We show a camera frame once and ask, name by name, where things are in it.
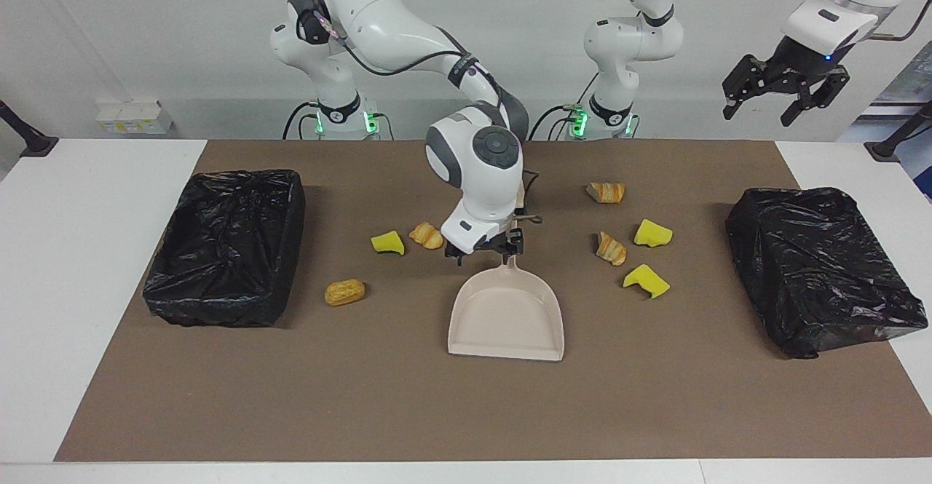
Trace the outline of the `beige plastic dustpan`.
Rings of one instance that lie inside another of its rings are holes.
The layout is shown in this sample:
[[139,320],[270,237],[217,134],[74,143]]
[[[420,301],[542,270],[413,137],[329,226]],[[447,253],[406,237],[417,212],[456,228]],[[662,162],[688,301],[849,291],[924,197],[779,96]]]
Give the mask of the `beige plastic dustpan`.
[[561,362],[566,339],[556,293],[515,256],[476,273],[457,292],[446,348],[457,356]]

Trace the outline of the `black bag lined bin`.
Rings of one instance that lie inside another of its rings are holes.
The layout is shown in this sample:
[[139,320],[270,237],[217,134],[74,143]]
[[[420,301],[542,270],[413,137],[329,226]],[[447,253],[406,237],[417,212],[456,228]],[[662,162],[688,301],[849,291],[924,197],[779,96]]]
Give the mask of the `black bag lined bin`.
[[171,325],[270,328],[299,264],[306,196],[287,169],[194,173],[143,284]]
[[746,189],[724,225],[746,295],[786,357],[929,326],[923,302],[841,189]]

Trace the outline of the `blue grey background equipment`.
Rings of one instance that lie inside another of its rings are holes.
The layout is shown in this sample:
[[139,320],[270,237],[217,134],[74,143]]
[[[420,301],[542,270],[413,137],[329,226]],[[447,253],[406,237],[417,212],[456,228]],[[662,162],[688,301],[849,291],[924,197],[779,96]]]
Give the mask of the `blue grey background equipment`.
[[[868,109],[841,135],[839,142],[881,141],[904,122],[906,105],[932,100],[932,41],[923,46]],[[932,203],[932,130],[896,149],[899,165]]]

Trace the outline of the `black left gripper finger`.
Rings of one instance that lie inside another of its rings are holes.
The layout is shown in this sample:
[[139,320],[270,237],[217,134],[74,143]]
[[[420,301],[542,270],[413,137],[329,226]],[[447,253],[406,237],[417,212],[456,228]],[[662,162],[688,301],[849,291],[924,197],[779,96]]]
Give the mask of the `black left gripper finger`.
[[723,79],[725,106],[722,115],[725,119],[732,119],[746,100],[769,92],[769,84],[765,78],[767,66],[766,60],[759,60],[752,54],[746,54],[736,63],[731,73]]
[[799,80],[796,86],[797,99],[793,100],[786,111],[782,113],[780,122],[784,127],[789,127],[803,112],[813,108],[822,109],[830,106],[830,103],[842,92],[843,87],[849,80],[850,76],[846,68],[830,70],[817,90],[811,90],[808,83]]

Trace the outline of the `black clamp stand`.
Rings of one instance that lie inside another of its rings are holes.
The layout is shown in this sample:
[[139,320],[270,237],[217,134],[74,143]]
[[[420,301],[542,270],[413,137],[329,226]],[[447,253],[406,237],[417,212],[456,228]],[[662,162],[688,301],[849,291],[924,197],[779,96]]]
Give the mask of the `black clamp stand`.
[[911,112],[905,116],[898,128],[893,130],[891,135],[881,141],[867,141],[863,143],[866,152],[872,156],[876,162],[894,162],[899,163],[900,159],[896,156],[896,149],[902,143],[911,141],[916,137],[925,135],[932,130],[932,100],[924,103],[909,103],[906,105],[906,112]]
[[24,122],[3,100],[0,100],[0,119],[23,139],[25,149],[20,153],[21,158],[43,158],[60,141],[59,137],[45,135],[30,123]]

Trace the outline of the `brown table mat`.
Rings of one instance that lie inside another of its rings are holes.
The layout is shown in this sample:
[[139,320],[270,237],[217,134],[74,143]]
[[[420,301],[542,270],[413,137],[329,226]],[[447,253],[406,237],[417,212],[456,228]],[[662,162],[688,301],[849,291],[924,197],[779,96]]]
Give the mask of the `brown table mat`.
[[[422,142],[212,141],[195,172],[289,169],[307,214],[273,328],[184,328],[131,299],[57,461],[479,461],[932,457],[932,415],[889,344],[789,360],[760,325],[724,222],[749,188],[795,188],[774,143],[530,143],[540,174],[518,265],[561,305],[561,362],[447,354],[462,266],[370,238],[439,224],[459,195]],[[616,205],[591,183],[624,183]],[[639,246],[642,220],[672,229]],[[597,234],[627,248],[597,258]],[[623,288],[646,264],[671,288]],[[330,307],[327,285],[366,285]]]

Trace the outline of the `oval brown bread roll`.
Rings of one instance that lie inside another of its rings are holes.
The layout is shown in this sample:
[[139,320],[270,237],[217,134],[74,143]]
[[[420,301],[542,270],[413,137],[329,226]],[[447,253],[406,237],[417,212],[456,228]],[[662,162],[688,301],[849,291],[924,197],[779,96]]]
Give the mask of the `oval brown bread roll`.
[[360,279],[350,278],[332,282],[324,290],[324,301],[330,307],[340,307],[366,297],[366,285]]

